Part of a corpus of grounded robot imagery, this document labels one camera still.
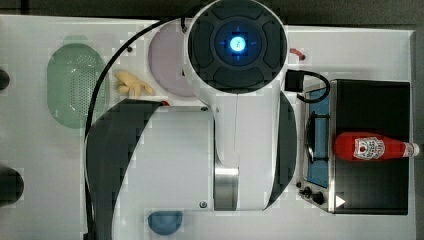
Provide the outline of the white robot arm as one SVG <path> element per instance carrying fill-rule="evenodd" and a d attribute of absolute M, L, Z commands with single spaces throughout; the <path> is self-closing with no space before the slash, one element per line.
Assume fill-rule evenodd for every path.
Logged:
<path fill-rule="evenodd" d="M 215 0 L 191 21 L 183 72 L 195 107 L 125 99 L 85 141 L 90 240 L 174 238 L 197 213 L 261 211 L 296 164 L 281 20 L 257 0 Z"/>

